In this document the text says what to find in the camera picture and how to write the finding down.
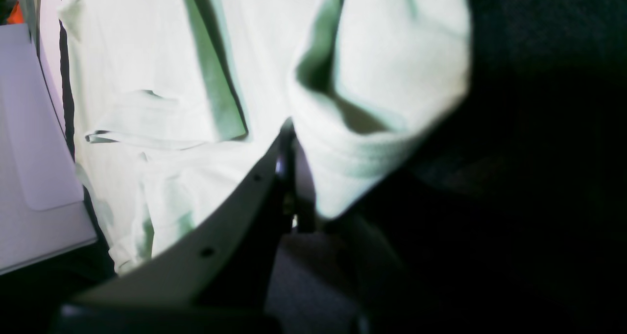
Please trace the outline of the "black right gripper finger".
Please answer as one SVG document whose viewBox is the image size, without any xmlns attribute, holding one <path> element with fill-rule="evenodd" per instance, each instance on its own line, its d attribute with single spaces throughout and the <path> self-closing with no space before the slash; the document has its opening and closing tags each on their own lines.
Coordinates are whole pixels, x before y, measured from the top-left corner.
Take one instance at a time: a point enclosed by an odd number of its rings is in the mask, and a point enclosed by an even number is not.
<svg viewBox="0 0 627 334">
<path fill-rule="evenodd" d="M 63 304 L 56 334 L 280 334 L 264 313 L 282 236 L 296 214 L 296 134 L 269 150 L 194 231 L 131 273 Z"/>
</svg>

